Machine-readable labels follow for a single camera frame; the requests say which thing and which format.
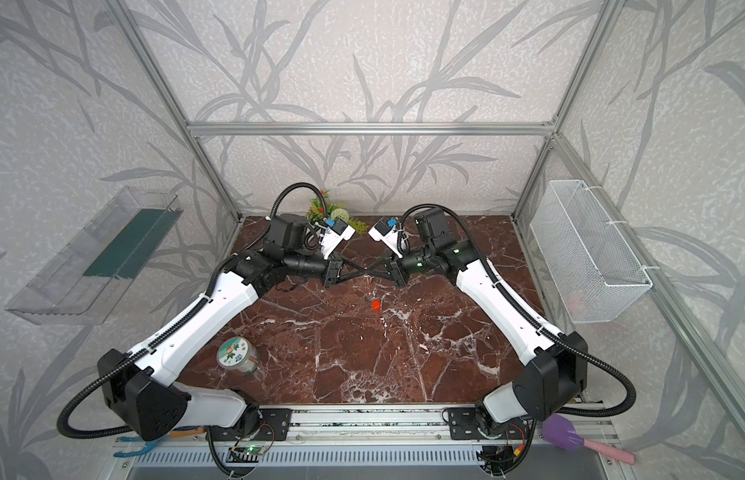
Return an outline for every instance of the red marble table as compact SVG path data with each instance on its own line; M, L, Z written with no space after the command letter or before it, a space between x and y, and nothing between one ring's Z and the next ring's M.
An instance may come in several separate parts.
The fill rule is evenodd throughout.
M364 218L368 225L378 219ZM465 219L498 272L541 311L511 220ZM234 250L264 222L246 218ZM419 244L417 236L411 242ZM360 264L371 264L385 248L367 235L340 247ZM370 306L375 299L380 312ZM217 365L218 347L232 336L257 348L257 372L245 376ZM521 369L509 341L468 296L443 276L413 275L401 288L360 277L329 289L314 279L291 292L272 289L218 332L178 380L241 389L261 403L474 402Z

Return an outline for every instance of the toy shovel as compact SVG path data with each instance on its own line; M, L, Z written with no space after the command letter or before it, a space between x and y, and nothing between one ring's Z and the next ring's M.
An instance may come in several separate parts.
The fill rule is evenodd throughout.
M573 427L572 423L567 418L556 413L543 422L542 433L543 439L546 442L553 443L557 447L564 448L567 451L584 446L628 465L634 465L636 460L634 454L631 452L579 436L575 433L575 427Z

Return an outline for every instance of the wallpaper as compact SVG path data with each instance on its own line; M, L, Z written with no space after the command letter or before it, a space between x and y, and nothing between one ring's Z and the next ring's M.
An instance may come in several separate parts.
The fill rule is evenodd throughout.
M190 120L544 121L602 0L128 5Z
M93 478L111 438L62 438L60 408L110 348L126 349L200 290L235 222L195 164L103 6L0 2L0 478ZM4 311L117 192L171 191L184 210L100 326ZM79 428L120 424L99 394Z
M583 160L594 167L588 155ZM640 480L744 479L745 442L741 434L649 294L610 322L581 323L575 329L569 322L529 225L547 183L572 178L557 154L550 154L521 210L520 234L551 306L550 320L566 332L577 330L589 344L589 353L623 372L637 389L634 407L611 418L622 446L637 456L635 475ZM613 406L624 394L616 380L589 366L588 400Z
M541 142L519 136L248 136L205 138L204 147L243 212L270 210L284 187L303 180L329 190L349 211L402 213L432 201L461 213L510 214ZM296 192L281 210L304 212L309 199Z
M622 12L565 133L745 382L745 2Z

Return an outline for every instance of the transparent plastic bin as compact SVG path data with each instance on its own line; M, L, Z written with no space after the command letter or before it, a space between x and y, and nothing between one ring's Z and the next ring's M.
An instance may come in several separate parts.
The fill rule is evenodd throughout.
M582 180L550 181L530 229L573 323L613 320L652 287Z
M100 325L180 216L176 198L123 188L7 310L40 325Z

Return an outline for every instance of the round container lid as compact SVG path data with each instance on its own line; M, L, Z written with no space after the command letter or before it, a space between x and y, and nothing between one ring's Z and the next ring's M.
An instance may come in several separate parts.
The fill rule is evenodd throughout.
M226 340L218 349L218 363L224 367L236 367L250 358L250 345L241 336Z

